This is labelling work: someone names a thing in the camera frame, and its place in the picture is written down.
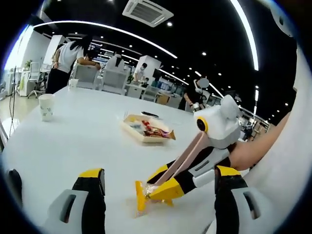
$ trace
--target paper cup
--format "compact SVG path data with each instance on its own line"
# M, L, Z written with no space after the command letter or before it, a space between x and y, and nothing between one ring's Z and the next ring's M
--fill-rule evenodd
M68 89L75 89L77 87L78 79L70 79L68 83Z
M54 94L43 94L38 99L42 121L51 121L53 117Z

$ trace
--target black pants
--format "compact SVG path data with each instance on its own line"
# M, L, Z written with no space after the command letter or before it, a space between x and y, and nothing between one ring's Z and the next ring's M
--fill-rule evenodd
M70 73L66 73L58 69L51 69L46 93L54 94L58 90L61 90L62 88L66 87L69 77L70 77Z

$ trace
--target potted plant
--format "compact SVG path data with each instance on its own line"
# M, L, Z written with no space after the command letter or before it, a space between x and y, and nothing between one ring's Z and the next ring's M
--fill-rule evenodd
M32 60L29 60L25 63L25 71L29 71L30 69L30 63L32 62Z

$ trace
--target white table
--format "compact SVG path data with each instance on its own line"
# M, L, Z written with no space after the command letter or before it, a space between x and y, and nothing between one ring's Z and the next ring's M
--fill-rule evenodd
M141 145L119 126L125 112L155 113L175 131L176 141ZM6 170L15 168L23 182L24 210L41 226L53 200L71 189L78 175L105 170L108 234L199 234L214 216L214 183L174 200L174 207L134 219L135 180L147 178L179 156L198 129L193 115L164 105L121 95L65 87L56 93L55 119L40 120L35 108L19 125L3 152Z

